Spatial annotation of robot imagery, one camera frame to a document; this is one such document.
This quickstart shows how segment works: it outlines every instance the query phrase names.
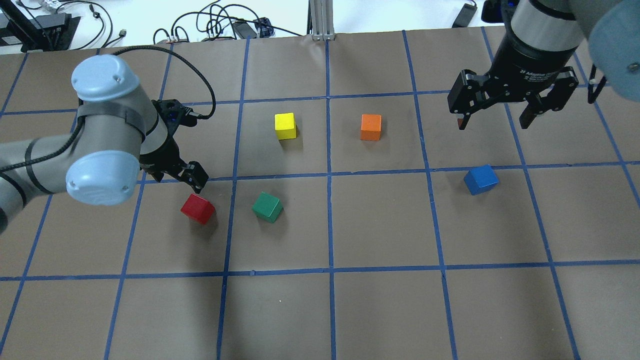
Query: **grid square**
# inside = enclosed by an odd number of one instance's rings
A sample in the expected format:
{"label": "grid square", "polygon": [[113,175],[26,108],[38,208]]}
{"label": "grid square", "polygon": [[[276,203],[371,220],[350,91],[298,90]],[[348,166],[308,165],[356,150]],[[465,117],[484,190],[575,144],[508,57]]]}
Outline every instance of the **grid square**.
{"label": "grid square", "polygon": [[471,196],[464,172],[431,174],[447,264],[547,262],[522,170],[497,170],[500,184]]}
{"label": "grid square", "polygon": [[9,54],[0,56],[0,69],[3,76],[0,78],[0,109],[4,105],[7,95],[11,90],[16,74],[22,65],[24,54]]}
{"label": "grid square", "polygon": [[[282,203],[274,224],[257,218],[252,211],[261,192]],[[238,181],[229,270],[327,266],[325,177]]]}
{"label": "grid square", "polygon": [[331,357],[329,275],[233,276],[222,359]]}
{"label": "grid square", "polygon": [[640,104],[620,97],[611,87],[605,87],[598,97],[598,105],[622,158],[640,161]]}
{"label": "grid square", "polygon": [[47,197],[33,199],[0,235],[0,276],[22,276],[46,204]]}
{"label": "grid square", "polygon": [[563,266],[557,274],[580,357],[637,359],[640,266]]}
{"label": "grid square", "polygon": [[598,113],[584,102],[586,97],[585,88],[576,89],[564,110],[548,111],[526,130],[518,122],[526,103],[508,106],[527,164],[618,160]]}
{"label": "grid square", "polygon": [[[173,50],[209,80],[217,101],[229,101],[240,99],[245,45],[244,41],[191,42],[175,44]],[[211,101],[202,80],[176,58],[171,59],[164,98],[180,102]]]}
{"label": "grid square", "polygon": [[69,134],[76,113],[3,115],[0,119],[0,142],[14,142]]}
{"label": "grid square", "polygon": [[335,266],[438,264],[424,174],[332,179]]}
{"label": "grid square", "polygon": [[55,195],[29,275],[119,274],[137,198],[138,190],[121,205],[91,206]]}
{"label": "grid square", "polygon": [[77,108],[71,73],[93,55],[95,49],[29,53],[5,111]]}
{"label": "grid square", "polygon": [[[168,45],[159,45],[169,49]],[[100,49],[100,55],[113,54],[117,50],[121,50],[121,47],[110,47],[108,49]],[[162,89],[164,70],[166,68],[167,58],[169,54],[161,53],[159,51],[130,51],[122,55],[118,55],[122,58],[131,68],[134,74],[140,78],[140,84],[150,99],[157,99],[160,96],[160,90]],[[196,80],[195,74],[191,78],[193,82]],[[179,101],[187,101],[182,98],[178,98]]]}
{"label": "grid square", "polygon": [[313,41],[311,35],[252,39],[246,66],[244,98],[324,96],[325,63],[324,42]]}
{"label": "grid square", "polygon": [[9,319],[18,285],[20,281],[0,281],[0,324],[6,324]]}
{"label": "grid square", "polygon": [[[278,141],[273,117],[294,113],[298,137]],[[283,101],[243,107],[239,176],[326,172],[326,101]]]}
{"label": "grid square", "polygon": [[573,359],[550,270],[447,271],[458,359]]}
{"label": "grid square", "polygon": [[231,186],[231,181],[207,183],[200,196],[210,201],[216,212],[207,225],[200,225],[180,212],[193,193],[188,185],[145,185],[127,273],[222,271]]}
{"label": "grid square", "polygon": [[[209,113],[211,105],[194,106],[198,113]],[[234,173],[238,105],[217,105],[208,120],[195,127],[182,126],[174,135],[184,161],[197,161],[209,177],[230,177]]]}
{"label": "grid square", "polygon": [[[332,171],[424,168],[411,96],[331,100]],[[362,114],[382,115],[377,142],[360,139]]]}
{"label": "grid square", "polygon": [[[487,26],[484,28],[484,31],[486,32],[487,40],[489,40],[489,46],[491,46],[492,53],[495,56],[495,53],[498,51],[498,48],[500,47],[500,43],[502,42],[502,38],[504,37],[506,30],[504,29],[504,26]],[[580,47],[576,49],[576,53],[581,53],[583,51],[587,51],[586,42],[582,42]],[[578,63],[575,61],[575,58],[573,56],[566,63],[566,66],[573,67],[573,71],[575,71],[575,75],[578,77],[578,82],[581,85],[583,85],[584,78],[580,73],[580,67],[578,66]],[[470,68],[470,69],[477,72],[478,74],[484,74],[487,70],[489,70],[488,67],[477,69],[477,70],[473,68]]]}
{"label": "grid square", "polygon": [[216,357],[221,277],[128,279],[109,359]]}
{"label": "grid square", "polygon": [[339,359],[450,359],[440,272],[335,274]]}
{"label": "grid square", "polygon": [[640,258],[640,209],[622,168],[529,173],[554,260]]}
{"label": "grid square", "polygon": [[631,180],[635,183],[636,189],[640,190],[640,165],[627,166]]}
{"label": "grid square", "polygon": [[118,280],[25,282],[3,360],[102,359]]}
{"label": "grid square", "polygon": [[399,31],[340,34],[336,41],[329,42],[329,63],[331,95],[413,90]]}
{"label": "grid square", "polygon": [[480,28],[414,30],[406,38],[418,91],[449,90],[462,69],[484,74],[491,67]]}
{"label": "grid square", "polygon": [[473,114],[466,130],[460,131],[449,113],[447,94],[420,95],[419,104],[431,168],[520,164],[502,105]]}

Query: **light blue robot joint cap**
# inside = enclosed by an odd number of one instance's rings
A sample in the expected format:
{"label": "light blue robot joint cap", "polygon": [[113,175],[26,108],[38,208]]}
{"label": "light blue robot joint cap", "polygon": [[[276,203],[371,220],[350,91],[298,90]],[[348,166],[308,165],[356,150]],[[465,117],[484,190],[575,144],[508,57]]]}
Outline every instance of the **light blue robot joint cap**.
{"label": "light blue robot joint cap", "polygon": [[123,59],[107,54],[78,64],[71,74],[71,85],[84,101],[109,101],[131,93],[140,79]]}

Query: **black cable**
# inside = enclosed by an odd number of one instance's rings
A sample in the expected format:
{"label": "black cable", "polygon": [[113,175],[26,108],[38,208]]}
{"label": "black cable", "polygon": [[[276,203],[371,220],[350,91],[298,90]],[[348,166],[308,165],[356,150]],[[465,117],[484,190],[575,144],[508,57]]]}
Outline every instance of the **black cable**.
{"label": "black cable", "polygon": [[[78,104],[82,105],[83,101],[78,99]],[[71,134],[71,136],[69,137],[67,142],[65,142],[64,145],[62,145],[62,147],[60,149],[58,149],[57,151],[52,152],[52,153],[50,153],[48,155],[41,156],[41,157],[36,158],[36,159],[31,159],[29,161],[23,161],[21,163],[17,163],[17,164],[7,165],[5,167],[1,167],[0,168],[0,174],[3,173],[3,172],[15,170],[17,168],[28,167],[28,166],[31,166],[31,165],[34,165],[34,164],[37,164],[37,163],[41,163],[43,161],[47,161],[47,160],[53,159],[56,156],[59,156],[63,152],[67,151],[67,149],[75,142],[76,138],[80,134],[80,131],[82,131],[82,129],[84,127],[84,118],[85,118],[84,116],[78,117],[77,123],[76,123],[76,128],[74,129],[74,132]]]}
{"label": "black cable", "polygon": [[[259,22],[259,21],[244,20],[244,19],[240,19],[240,18],[237,18],[237,17],[233,17],[233,16],[230,16],[230,17],[228,17],[228,18],[229,18],[229,19],[232,19],[232,20],[241,20],[241,21],[251,22],[252,24],[262,25],[262,23],[261,23],[261,22]],[[274,29],[278,29],[278,30],[282,30],[282,31],[284,31],[284,32],[286,32],[286,33],[290,33],[290,34],[292,34],[292,35],[296,35],[296,36],[298,36],[298,37],[301,37],[301,36],[302,36],[301,34],[295,33],[295,32],[293,32],[293,31],[291,31],[291,30],[287,30],[287,29],[279,28],[279,27],[277,27],[277,26],[269,25],[269,27],[270,27],[270,28],[274,28]]]}
{"label": "black cable", "polygon": [[29,9],[29,10],[40,10],[40,9],[42,9],[42,6],[38,6],[37,8],[30,8],[30,7],[26,6],[22,1],[16,1],[15,4],[18,5],[21,8],[25,8],[25,9]]}
{"label": "black cable", "polygon": [[31,11],[29,11],[28,8],[25,7],[24,9],[29,13],[31,18],[36,22],[36,24],[38,24],[38,26],[40,26],[40,30],[42,31],[42,34],[44,35],[44,37],[47,38],[47,41],[49,42],[49,46],[51,46],[51,50],[54,50],[53,42],[51,41],[51,38],[49,37],[49,34],[47,34],[46,30],[44,29],[44,27],[42,26],[40,21],[38,21],[38,19],[36,19],[36,17],[33,16],[33,14],[31,13]]}
{"label": "black cable", "polygon": [[[178,20],[180,20],[181,18],[183,18],[183,17],[185,17],[185,16],[187,16],[187,15],[193,15],[193,14],[198,14],[198,13],[204,13],[204,14],[207,14],[207,13],[205,13],[205,12],[188,12],[188,13],[183,13],[182,15],[180,15],[180,16],[178,17],[178,19],[175,19],[175,21],[173,22],[173,26],[172,26],[172,27],[175,27],[175,24],[176,24],[176,23],[178,22]],[[220,17],[222,17],[222,18],[224,18],[224,19],[229,19],[229,20],[241,20],[241,21],[251,22],[252,24],[258,24],[258,25],[261,25],[261,24],[262,24],[262,23],[261,23],[261,22],[259,22],[259,21],[245,20],[245,19],[240,19],[239,17],[234,17],[234,16],[222,16],[222,15],[220,15]],[[295,32],[293,32],[293,31],[290,31],[290,30],[287,30],[287,29],[279,28],[279,27],[277,27],[277,26],[273,26],[273,25],[271,25],[270,27],[271,27],[271,28],[274,28],[274,29],[282,30],[282,31],[284,31],[284,32],[286,32],[286,33],[290,33],[290,34],[293,34],[293,35],[296,35],[296,36],[299,36],[299,37],[301,37],[301,36],[302,36],[301,34],[295,33]]]}
{"label": "black cable", "polygon": [[85,47],[91,45],[91,43],[96,41],[102,35],[102,32],[104,31],[104,28],[106,27],[106,25],[104,23],[104,19],[101,16],[99,16],[98,19],[100,19],[100,21],[102,22],[102,27],[100,28],[100,31],[98,31],[98,33],[95,35],[95,37],[93,39],[91,39],[88,43],[86,43],[85,45],[82,45],[81,47],[78,47],[78,48],[75,48],[75,49],[72,49],[72,50],[84,49]]}
{"label": "black cable", "polygon": [[184,36],[185,36],[185,37],[186,37],[186,39],[187,39],[187,42],[189,42],[189,34],[187,34],[187,31],[186,31],[182,26],[176,26],[176,27],[175,27],[175,29],[176,29],[176,30],[181,29],[181,30],[182,30],[182,32],[184,33]]}
{"label": "black cable", "polygon": [[307,7],[307,35],[311,34],[313,24],[311,22],[311,3]]}
{"label": "black cable", "polygon": [[109,46],[111,44],[113,44],[114,42],[123,39],[124,37],[116,37],[115,39],[113,39],[112,41],[108,42],[106,46]]}
{"label": "black cable", "polygon": [[[218,2],[220,2],[220,0],[215,0],[213,3],[210,3],[210,4],[208,4],[207,6],[203,7],[202,9],[200,9],[200,11],[201,11],[201,12],[204,12],[207,8],[210,8],[210,9],[209,9],[209,13],[211,13],[211,11],[212,11],[211,9],[213,8],[213,5],[215,5],[215,4],[216,4],[216,3],[218,3]],[[200,20],[200,15],[201,15],[201,14],[198,14],[198,15],[196,16],[196,29],[197,29],[199,32],[201,32],[201,33],[205,33],[205,32],[207,32],[207,30],[206,30],[206,29],[204,29],[204,30],[200,30],[200,28],[198,27],[198,23],[199,23],[199,20]]]}
{"label": "black cable", "polygon": [[157,42],[156,42],[156,35],[158,35],[158,33],[159,33],[160,31],[164,31],[164,33],[166,34],[166,38],[167,38],[167,39],[169,39],[169,32],[168,32],[167,30],[163,29],[163,28],[159,28],[159,29],[158,29],[158,30],[156,30],[156,32],[154,33],[154,39],[153,39],[154,44],[157,44]]}
{"label": "black cable", "polygon": [[607,83],[607,77],[603,76],[598,82],[598,86],[596,87],[596,91],[593,91],[592,80],[596,78],[596,65],[591,66],[591,73],[589,74],[589,83],[587,85],[587,102],[593,104],[598,99],[600,92],[604,89],[605,84]]}
{"label": "black cable", "polygon": [[113,55],[120,55],[120,54],[128,53],[129,51],[134,51],[134,50],[162,51],[163,53],[167,53],[172,56],[175,56],[180,61],[185,63],[185,65],[187,65],[191,70],[193,70],[193,72],[196,73],[196,75],[202,80],[202,82],[204,82],[204,85],[207,87],[207,89],[209,90],[209,93],[211,94],[211,102],[212,102],[211,111],[207,115],[198,115],[197,118],[209,119],[210,117],[213,116],[213,113],[216,111],[216,94],[214,94],[213,88],[211,87],[211,84],[209,84],[209,81],[207,80],[207,78],[205,78],[204,75],[202,75],[202,73],[195,66],[193,66],[193,64],[191,64],[187,59],[183,58],[180,54],[176,53],[175,51],[165,49],[164,47],[158,47],[158,46],[152,46],[152,45],[136,45],[136,46],[126,47],[124,49],[114,52]]}
{"label": "black cable", "polygon": [[[65,4],[69,4],[69,5],[71,5],[71,4],[80,4],[80,3],[81,4],[92,4],[92,5],[95,5],[95,6],[98,6],[99,8],[101,8],[102,11],[104,11],[104,13],[107,14],[107,17],[109,18],[109,36],[104,41],[104,44],[101,46],[101,48],[107,46],[107,43],[111,39],[111,36],[113,36],[113,20],[111,19],[111,15],[107,11],[107,9],[104,8],[104,6],[100,5],[99,3],[94,3],[93,1],[85,1],[85,0],[62,0],[60,2],[61,3],[65,3]],[[58,13],[58,10],[60,10],[60,8],[57,8],[54,13]]]}

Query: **electrical cord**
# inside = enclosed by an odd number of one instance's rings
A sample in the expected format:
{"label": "electrical cord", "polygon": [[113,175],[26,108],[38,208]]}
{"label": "electrical cord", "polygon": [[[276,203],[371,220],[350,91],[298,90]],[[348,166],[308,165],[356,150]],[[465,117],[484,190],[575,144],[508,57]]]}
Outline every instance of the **electrical cord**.
{"label": "electrical cord", "polygon": [[[61,3],[65,3],[65,4],[69,4],[69,5],[71,5],[71,4],[91,4],[91,5],[95,5],[95,6],[98,6],[99,8],[101,8],[102,11],[105,14],[107,14],[107,17],[109,18],[109,36],[104,41],[103,45],[100,46],[100,48],[103,48],[103,47],[107,46],[107,43],[109,42],[109,40],[111,39],[111,36],[113,35],[113,20],[111,19],[111,15],[107,11],[107,9],[104,8],[104,6],[100,5],[99,3],[94,3],[93,1],[85,1],[85,0],[59,0],[59,1]],[[58,13],[58,10],[60,10],[60,8],[57,8],[54,13]]]}
{"label": "electrical cord", "polygon": [[154,33],[154,39],[153,39],[154,44],[157,44],[157,42],[156,42],[156,36],[158,35],[158,33],[159,33],[160,31],[164,31],[164,33],[166,34],[166,38],[167,38],[167,39],[169,39],[169,32],[168,32],[167,30],[163,29],[163,28],[159,28],[159,29],[158,29],[158,30],[156,30],[156,32]]}
{"label": "electrical cord", "polygon": [[124,49],[115,51],[113,53],[113,55],[121,55],[121,54],[128,53],[129,51],[134,51],[134,50],[162,51],[163,53],[167,53],[169,55],[172,55],[172,56],[178,58],[183,63],[185,63],[185,65],[187,65],[191,70],[193,70],[193,72],[196,73],[196,75],[202,80],[202,82],[204,82],[204,85],[207,87],[207,89],[209,90],[209,93],[211,94],[211,102],[212,102],[211,111],[207,115],[198,114],[196,116],[196,118],[198,118],[198,119],[209,119],[209,118],[211,118],[213,116],[213,113],[216,111],[216,94],[214,94],[213,88],[211,87],[211,84],[209,83],[207,78],[205,78],[204,75],[202,75],[202,73],[192,63],[190,63],[187,59],[183,58],[180,54],[176,53],[175,51],[172,51],[172,50],[169,50],[169,49],[165,49],[164,47],[158,47],[158,46],[152,46],[152,45],[136,45],[136,46],[126,47]]}
{"label": "electrical cord", "polygon": [[[80,99],[78,99],[78,105],[82,105],[84,102]],[[47,161],[50,159],[53,159],[57,156],[59,156],[60,154],[62,154],[63,152],[67,151],[67,149],[76,141],[76,138],[78,137],[78,135],[80,135],[80,131],[82,131],[82,129],[84,128],[84,116],[82,117],[78,117],[77,122],[76,122],[76,128],[74,129],[74,132],[71,134],[71,136],[69,137],[69,139],[67,140],[67,142],[64,143],[64,145],[62,145],[62,147],[60,147],[57,151],[52,152],[48,155],[45,156],[41,156],[39,158],[35,158],[35,159],[31,159],[29,161],[23,161],[21,163],[17,163],[17,164],[13,164],[13,165],[7,165],[5,167],[1,167],[0,168],[0,174],[3,172],[7,172],[7,171],[11,171],[11,170],[15,170],[17,168],[23,168],[23,167],[28,167],[31,165],[35,165],[37,163],[41,163],[43,161]]]}
{"label": "electrical cord", "polygon": [[[176,30],[181,29],[182,32],[184,33],[184,36],[187,39],[187,42],[189,42],[189,34],[187,34],[187,31],[182,26],[176,26],[175,29]],[[176,37],[178,37],[178,39],[180,39],[180,37],[179,37],[180,35],[178,35],[178,31],[175,32],[175,35],[176,35]]]}
{"label": "electrical cord", "polygon": [[15,4],[21,8],[25,8],[25,9],[29,9],[29,10],[40,10],[42,9],[42,6],[38,6],[37,8],[31,8],[29,6],[26,6],[22,1],[16,1]]}
{"label": "electrical cord", "polygon": [[104,29],[106,27],[106,24],[104,23],[104,19],[101,16],[98,16],[96,19],[100,19],[100,21],[102,22],[102,27],[100,28],[100,31],[98,31],[98,33],[88,43],[86,43],[85,45],[82,45],[81,47],[77,47],[75,49],[72,49],[72,50],[84,49],[85,47],[91,45],[94,41],[96,41],[102,35],[102,33],[104,32]]}
{"label": "electrical cord", "polygon": [[[211,12],[213,11],[213,6],[214,6],[216,3],[219,3],[219,2],[220,2],[220,0],[215,0],[213,3],[207,4],[205,7],[203,7],[202,9],[200,9],[200,11],[201,11],[201,12],[204,12],[207,8],[209,8],[209,13],[211,13]],[[212,14],[209,14],[209,20],[211,21],[211,19],[212,19]],[[206,33],[206,32],[207,32],[207,30],[206,30],[206,29],[201,30],[201,29],[198,27],[198,24],[199,24],[199,23],[200,23],[200,14],[198,14],[198,15],[196,16],[196,29],[197,29],[199,32],[201,32],[201,33]]]}
{"label": "electrical cord", "polygon": [[[206,15],[206,14],[208,14],[208,13],[206,13],[206,12],[188,12],[188,13],[183,13],[183,14],[182,14],[182,15],[180,15],[177,19],[175,19],[175,21],[173,22],[172,28],[174,28],[174,29],[175,29],[175,24],[176,24],[180,19],[182,19],[183,17],[185,17],[185,16],[187,16],[187,15],[194,15],[194,14],[199,14],[199,13],[202,13],[202,14],[205,14],[205,15]],[[234,17],[234,16],[224,16],[224,15],[220,15],[220,17],[222,17],[223,19],[229,19],[229,20],[241,20],[241,21],[251,22],[252,24],[258,24],[258,25],[261,25],[261,24],[262,24],[262,23],[261,23],[261,22],[259,22],[259,21],[245,20],[245,19],[240,19],[239,17]],[[286,33],[290,33],[290,34],[292,34],[292,35],[299,36],[299,37],[301,37],[301,36],[302,36],[301,34],[295,33],[295,32],[293,32],[293,31],[290,31],[290,30],[287,30],[287,29],[279,28],[279,27],[277,27],[277,26],[273,26],[273,25],[271,25],[270,27],[271,27],[271,28],[274,28],[274,29],[277,29],[277,30],[284,31],[284,32],[286,32]]]}

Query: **blue tape grid line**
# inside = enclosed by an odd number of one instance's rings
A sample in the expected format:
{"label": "blue tape grid line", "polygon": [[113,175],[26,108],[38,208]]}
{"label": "blue tape grid line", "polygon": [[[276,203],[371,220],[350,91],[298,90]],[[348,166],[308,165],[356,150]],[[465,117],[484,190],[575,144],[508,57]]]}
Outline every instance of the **blue tape grid line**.
{"label": "blue tape grid line", "polygon": [[26,281],[27,273],[29,272],[29,267],[31,266],[31,260],[33,260],[33,254],[36,252],[36,247],[38,246],[38,240],[40,239],[40,233],[42,233],[42,227],[44,226],[45,219],[47,218],[47,212],[49,211],[49,206],[51,205],[51,197],[49,195],[47,197],[47,204],[42,211],[42,216],[40,217],[40,224],[38,225],[38,231],[36,232],[36,236],[33,239],[33,245],[31,246],[31,250],[29,251],[29,257],[27,258],[27,263],[24,265],[24,271],[22,272],[22,277],[20,277],[20,284],[18,285],[18,290],[13,298],[13,305],[11,306],[11,311],[9,312],[9,318],[6,321],[6,325],[4,326],[4,332],[2,334],[2,340],[0,340],[0,354],[2,354],[4,349],[4,344],[6,343],[6,337],[9,334],[9,329],[11,328],[11,323],[13,322],[13,317],[15,316],[15,310],[18,307],[18,301],[20,300],[20,295],[22,295],[22,288],[24,287],[24,282]]}
{"label": "blue tape grid line", "polygon": [[[406,37],[406,31],[402,30],[402,36],[404,40],[404,49],[406,51],[406,59],[409,65],[409,73],[411,75],[411,85],[413,88],[413,102],[415,103],[415,114],[418,122],[418,134],[420,136],[420,146],[422,147],[422,159],[424,160],[424,168],[429,169],[429,158],[427,157],[427,150],[424,143],[424,133],[422,131],[422,117],[420,115],[420,103],[418,101],[418,91],[415,84],[415,74],[413,72],[413,63],[411,59],[411,51],[409,50],[409,41]],[[436,211],[436,202],[433,195],[433,183],[431,182],[431,172],[425,171],[427,175],[427,187],[429,190],[429,203],[431,204],[431,218],[433,220],[433,229],[436,236],[436,247],[438,249],[438,265],[440,267],[441,280],[442,280],[442,294],[444,296],[444,306],[447,316],[447,327],[449,328],[449,341],[451,343],[451,356],[453,360],[458,360],[458,350],[456,348],[456,336],[453,329],[453,317],[451,315],[451,304],[449,302],[449,287],[447,285],[447,267],[444,261],[444,253],[442,250],[442,241],[440,239],[440,228],[438,226],[438,213]]]}
{"label": "blue tape grid line", "polygon": [[[579,260],[555,261],[556,267],[572,266],[617,266],[640,265],[640,259],[615,260]],[[549,262],[540,263],[488,263],[488,264],[450,264],[447,270],[481,270],[481,269],[512,269],[512,268],[546,268]],[[342,272],[397,272],[397,271],[440,271],[440,265],[405,265],[405,266],[363,266],[344,268],[298,268],[280,270],[240,270],[213,272],[168,272],[126,274],[126,279],[179,279],[189,277],[223,277],[223,276],[276,276],[296,274],[337,274]],[[119,279],[120,274],[88,274],[88,275],[32,275],[26,276],[25,281],[73,281],[73,280],[113,280]],[[0,281],[21,281],[22,276],[0,277]]]}
{"label": "blue tape grid line", "polygon": [[[493,63],[493,51],[491,50],[491,45],[489,44],[489,39],[486,36],[486,31],[484,27],[481,28],[484,43],[486,45],[486,49],[489,53],[489,58]],[[578,353],[578,347],[575,342],[575,338],[573,336],[573,330],[571,327],[571,322],[569,321],[569,315],[566,311],[566,304],[564,303],[564,297],[562,294],[562,289],[560,288],[560,282],[558,280],[556,266],[554,264],[553,255],[551,254],[551,249],[549,247],[549,242],[547,239],[547,233],[545,231],[545,226],[542,222],[542,216],[540,215],[540,209],[538,207],[538,201],[536,200],[536,194],[533,190],[533,185],[531,183],[531,177],[529,176],[529,169],[527,166],[527,162],[525,161],[524,154],[522,152],[522,147],[520,146],[520,140],[518,139],[518,133],[516,132],[515,125],[513,123],[513,118],[511,117],[511,111],[509,110],[509,105],[504,104],[504,110],[507,113],[507,118],[509,119],[509,126],[511,127],[511,132],[513,133],[513,139],[516,143],[516,148],[518,149],[518,155],[520,157],[520,162],[522,163],[522,171],[524,172],[525,180],[527,181],[527,187],[529,188],[529,195],[531,196],[531,202],[533,204],[533,209],[536,214],[536,219],[538,221],[538,227],[540,228],[540,235],[542,237],[542,242],[545,247],[545,252],[547,253],[547,261],[549,269],[551,270],[551,276],[553,277],[554,286],[556,287],[556,293],[558,296],[558,303],[560,305],[560,310],[562,312],[562,316],[564,319],[564,326],[566,327],[567,335],[569,337],[569,343],[571,345],[571,349],[573,352],[573,358],[575,360],[580,360],[580,354]]]}
{"label": "blue tape grid line", "polygon": [[244,108],[244,89],[246,86],[246,68],[249,62],[249,48],[251,38],[246,39],[246,45],[244,47],[244,60],[242,68],[242,82],[240,87],[240,101],[238,106],[238,121],[236,127],[236,148],[234,150],[234,171],[233,171],[233,185],[231,188],[231,205],[229,207],[229,224],[227,228],[227,248],[225,249],[225,273],[222,278],[222,290],[220,295],[220,315],[218,317],[218,339],[216,343],[216,359],[220,360],[222,350],[222,336],[225,323],[225,307],[227,305],[227,282],[229,271],[229,260],[231,256],[231,236],[234,225],[234,209],[236,206],[236,188],[237,188],[237,173],[238,173],[238,156],[240,152],[240,131],[242,130],[242,114]]}
{"label": "blue tape grid line", "polygon": [[[173,50],[173,44],[169,47],[169,50]],[[162,100],[164,95],[164,88],[166,86],[166,79],[169,75],[169,67],[171,65],[171,55],[167,54],[166,66],[164,68],[164,76],[162,80],[162,87],[160,88],[159,100]],[[131,254],[131,246],[133,244],[133,238],[136,233],[136,225],[138,224],[138,215],[140,215],[140,204],[142,203],[142,196],[145,191],[145,180],[147,173],[143,173],[140,189],[138,190],[138,200],[136,201],[136,209],[133,213],[133,220],[131,221],[131,230],[129,231],[129,241],[127,242],[127,248],[124,254],[124,260],[122,261],[122,270],[120,271],[120,277],[118,282],[118,290],[116,292],[116,299],[113,304],[113,312],[111,314],[111,322],[109,324],[109,332],[107,335],[106,346],[104,347],[104,360],[109,359],[109,353],[111,352],[111,342],[113,340],[113,331],[115,330],[116,320],[118,318],[118,310],[120,309],[120,299],[122,298],[122,288],[124,287],[124,281],[127,275],[127,267],[129,266],[129,255]]]}
{"label": "blue tape grid line", "polygon": [[[640,161],[625,161],[627,165],[640,165]],[[527,165],[527,168],[568,168],[568,167],[611,167],[619,166],[617,161],[605,161],[601,163],[575,163],[575,164],[535,164]],[[443,167],[443,168],[431,168],[430,172],[450,172],[450,171],[469,171],[473,167]],[[522,165],[493,165],[494,170],[511,170],[511,169],[523,169]],[[357,175],[385,175],[385,174],[416,174],[425,173],[427,170],[423,168],[407,168],[407,169],[391,169],[391,170],[362,170],[362,171],[339,171],[331,172],[331,176],[357,176]],[[246,180],[261,180],[261,179],[288,179],[294,177],[328,177],[329,173],[326,172],[307,172],[307,173],[293,173],[293,174],[273,174],[273,175],[253,175],[253,176],[238,176],[238,181]],[[210,182],[215,181],[232,181],[233,177],[214,177],[209,179]],[[147,184],[158,184],[155,180],[146,180]],[[161,184],[165,183],[179,183],[176,179],[163,179]]]}
{"label": "blue tape grid line", "polygon": [[[331,93],[331,67],[329,62],[329,40],[324,41],[324,75],[326,77],[326,208],[327,208],[327,234],[328,234],[328,249],[329,249],[329,268],[333,269],[333,205],[331,202],[331,185],[332,168],[331,168],[331,104],[329,94]],[[329,274],[329,319],[330,319],[330,331],[331,331],[331,359],[337,358],[337,346],[335,339],[335,276],[331,272]]]}
{"label": "blue tape grid line", "polygon": [[13,83],[11,84],[11,88],[9,89],[9,94],[7,94],[6,99],[4,100],[4,104],[2,105],[2,109],[0,109],[0,117],[4,115],[4,111],[6,110],[6,106],[9,104],[9,99],[11,99],[11,95],[13,94],[13,90],[15,89],[15,85],[18,83],[18,79],[20,78],[20,74],[22,74],[22,70],[24,69],[24,64],[27,63],[27,58],[29,54],[25,54],[22,58],[22,63],[20,64],[20,68],[18,68],[18,72],[15,74],[15,79],[13,79]]}

